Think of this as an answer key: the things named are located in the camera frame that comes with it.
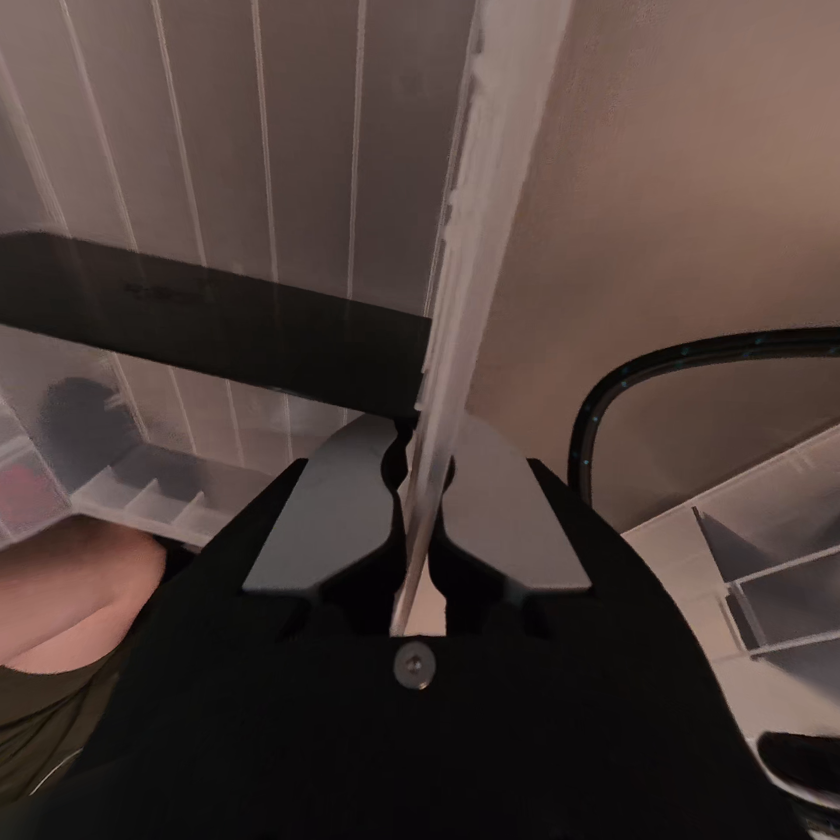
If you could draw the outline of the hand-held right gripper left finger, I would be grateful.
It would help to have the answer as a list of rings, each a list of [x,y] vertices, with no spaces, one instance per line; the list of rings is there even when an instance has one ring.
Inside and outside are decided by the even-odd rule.
[[[405,568],[402,504],[385,477],[391,419],[364,414],[308,459],[245,577],[249,594],[313,594],[388,545]]]

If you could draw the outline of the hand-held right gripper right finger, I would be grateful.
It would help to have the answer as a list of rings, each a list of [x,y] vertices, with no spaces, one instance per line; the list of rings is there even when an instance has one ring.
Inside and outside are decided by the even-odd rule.
[[[592,587],[528,460],[493,426],[466,416],[451,458],[429,547],[429,574],[442,594],[491,591],[583,593]]]

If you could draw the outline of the black HDMI cable green plug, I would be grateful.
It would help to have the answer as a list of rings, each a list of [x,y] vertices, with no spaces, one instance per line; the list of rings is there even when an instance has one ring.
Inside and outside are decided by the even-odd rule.
[[[566,484],[593,507],[595,439],[607,409],[630,388],[661,375],[719,364],[798,359],[837,360],[838,325],[728,333],[678,343],[619,364],[589,391],[572,426]]]

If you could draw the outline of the clear plastic box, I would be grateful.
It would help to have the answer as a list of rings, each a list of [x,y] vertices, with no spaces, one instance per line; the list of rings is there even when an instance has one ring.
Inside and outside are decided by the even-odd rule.
[[[838,325],[838,2],[2,2],[2,235],[431,321],[492,17],[551,53],[470,415],[566,479],[622,362]],[[87,513],[197,550],[360,413],[2,324],[2,549]],[[630,388],[592,501],[748,737],[838,734],[838,359]]]

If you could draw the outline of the person's leg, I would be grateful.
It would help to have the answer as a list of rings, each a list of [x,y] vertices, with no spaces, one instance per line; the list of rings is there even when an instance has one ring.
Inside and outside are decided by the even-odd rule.
[[[3,550],[1,665],[57,674],[99,661],[123,641],[165,566],[150,534],[85,517]]]

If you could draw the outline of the olive green clothing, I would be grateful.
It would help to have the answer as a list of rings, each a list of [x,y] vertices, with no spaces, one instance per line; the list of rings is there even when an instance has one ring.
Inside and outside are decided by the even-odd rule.
[[[80,756],[104,713],[123,656],[55,674],[1,668],[1,806],[50,790]]]

